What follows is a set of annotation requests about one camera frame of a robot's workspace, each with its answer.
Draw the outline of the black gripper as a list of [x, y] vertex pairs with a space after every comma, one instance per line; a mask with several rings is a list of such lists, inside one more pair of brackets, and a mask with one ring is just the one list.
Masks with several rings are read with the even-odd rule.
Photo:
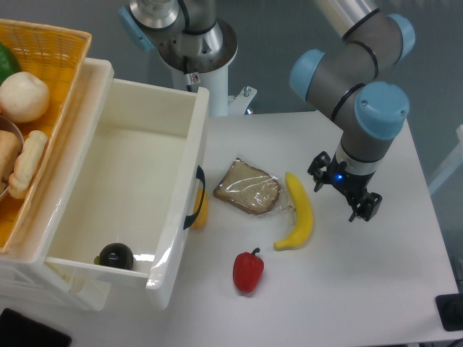
[[347, 170], [345, 161], [338, 162], [336, 158], [331, 159], [327, 152], [322, 151], [314, 157], [307, 173], [315, 182], [315, 192], [325, 184], [331, 184], [344, 195], [352, 209], [349, 222], [355, 218], [369, 221], [378, 212], [382, 196], [367, 191], [367, 185], [375, 171], [368, 174], [351, 173]]

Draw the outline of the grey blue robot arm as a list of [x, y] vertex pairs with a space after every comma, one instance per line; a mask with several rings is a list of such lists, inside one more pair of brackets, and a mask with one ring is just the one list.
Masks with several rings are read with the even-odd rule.
[[[317, 188], [329, 184], [340, 192], [353, 218], [370, 220], [382, 198], [368, 191], [368, 183], [409, 114], [404, 91], [378, 75], [412, 50], [415, 31], [408, 19], [385, 15], [374, 1], [317, 5], [344, 49], [336, 55], [307, 51], [292, 67], [289, 85], [342, 136], [335, 154], [321, 153], [307, 172]], [[232, 112], [237, 102], [229, 97], [228, 68], [237, 54], [237, 36], [218, 18], [214, 1], [130, 1], [119, 18], [140, 49], [158, 51], [175, 88], [204, 87], [211, 96], [210, 115]]]

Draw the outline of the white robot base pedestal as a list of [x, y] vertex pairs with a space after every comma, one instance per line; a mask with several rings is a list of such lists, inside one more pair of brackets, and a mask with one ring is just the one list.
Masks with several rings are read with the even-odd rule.
[[159, 44], [158, 52], [175, 89], [197, 92], [204, 87], [209, 91], [210, 116], [251, 114], [255, 88], [247, 85], [237, 95], [229, 94], [229, 65], [237, 55], [238, 42], [228, 23], [217, 19], [207, 32], [180, 33]]

